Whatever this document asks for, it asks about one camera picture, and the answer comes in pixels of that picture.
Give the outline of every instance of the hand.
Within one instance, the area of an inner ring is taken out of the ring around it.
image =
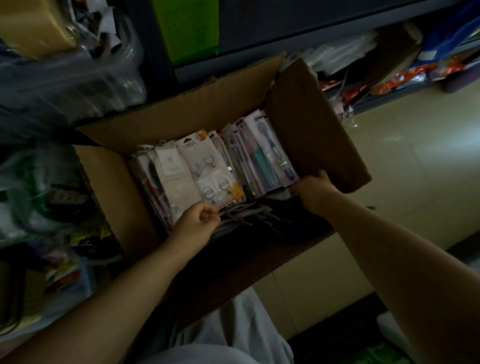
[[[219,224],[218,209],[197,202],[182,214],[162,247],[180,254],[186,264],[207,244]]]
[[[303,206],[313,214],[322,215],[325,198],[330,194],[341,194],[332,185],[327,172],[320,170],[318,177],[307,176],[290,187],[290,192],[299,194]]]

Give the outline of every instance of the left hand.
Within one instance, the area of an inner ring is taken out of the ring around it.
[[[197,202],[182,214],[162,246],[180,254],[186,263],[207,244],[219,224],[218,209],[206,202]]]

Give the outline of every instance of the clear plastic container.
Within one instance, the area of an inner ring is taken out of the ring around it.
[[[122,44],[92,59],[77,51],[21,66],[0,65],[0,143],[48,136],[86,118],[146,101],[138,72],[144,52],[131,21],[115,11]]]

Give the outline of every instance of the forearm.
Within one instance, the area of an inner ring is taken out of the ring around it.
[[[36,335],[5,363],[117,363],[188,259],[160,247]]]
[[[476,273],[345,195],[329,194],[319,213],[340,234],[418,351],[441,363],[452,359],[449,354],[459,359],[455,347],[476,347],[469,345],[480,339]]]

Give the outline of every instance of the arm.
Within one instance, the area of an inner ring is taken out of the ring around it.
[[[210,239],[220,223],[217,212],[203,202],[193,205],[155,252],[13,351],[2,364],[118,363],[173,278]]]
[[[477,363],[480,276],[429,241],[339,192],[325,171],[295,184],[340,234],[422,363]]]

